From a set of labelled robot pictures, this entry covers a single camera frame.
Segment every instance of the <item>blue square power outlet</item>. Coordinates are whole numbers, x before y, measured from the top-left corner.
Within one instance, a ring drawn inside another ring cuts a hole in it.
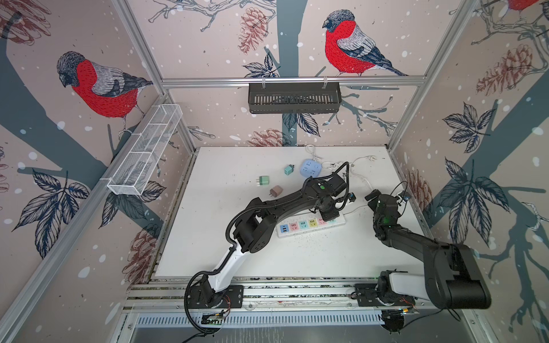
[[[307,159],[301,165],[299,173],[304,177],[317,177],[322,170],[322,166],[317,161]]]

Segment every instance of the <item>white tabletop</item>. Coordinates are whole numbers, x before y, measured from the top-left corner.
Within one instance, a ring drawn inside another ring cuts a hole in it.
[[[322,161],[349,161],[375,155],[370,162],[360,159],[352,169],[368,178],[374,188],[389,193],[399,178],[384,147],[318,147]],[[229,221],[255,197],[273,199],[269,190],[280,185],[281,196],[299,189],[305,178],[299,167],[311,155],[303,147],[201,148],[191,178],[168,237],[157,277],[188,277],[212,270],[227,251],[225,229]],[[287,176],[284,168],[295,165]],[[323,169],[321,176],[330,171]],[[268,175],[267,186],[256,186],[259,176]],[[351,175],[350,191],[357,200],[343,213],[366,205],[367,184]],[[423,273],[423,264],[410,255],[383,245],[374,235],[372,210],[365,206],[346,216],[340,227],[287,238],[273,232],[265,248],[252,254],[238,270],[240,277],[377,277],[384,270]],[[411,208],[399,224],[421,234]]]

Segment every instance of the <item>black basket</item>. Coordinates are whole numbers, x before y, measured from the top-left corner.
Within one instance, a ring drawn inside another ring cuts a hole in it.
[[[335,113],[341,105],[339,82],[250,83],[250,113]]]

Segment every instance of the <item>white power strip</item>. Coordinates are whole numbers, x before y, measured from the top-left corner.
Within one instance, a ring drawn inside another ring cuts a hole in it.
[[[302,215],[292,216],[284,219],[276,225],[276,232],[279,238],[299,235],[318,230],[324,230],[341,226],[345,224],[345,217],[340,214],[336,219],[328,222],[322,220],[320,212],[305,213]]]

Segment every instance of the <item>gray floor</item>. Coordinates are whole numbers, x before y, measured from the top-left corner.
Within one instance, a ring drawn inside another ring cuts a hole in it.
[[[407,322],[435,311],[422,311],[421,315],[407,316]],[[378,325],[276,327],[259,329],[223,329],[215,337],[194,338],[191,343],[469,343],[474,342],[468,328],[455,321],[448,311],[415,321],[402,329],[401,334],[390,334]],[[181,343],[197,333],[192,328],[136,329],[132,343]]]

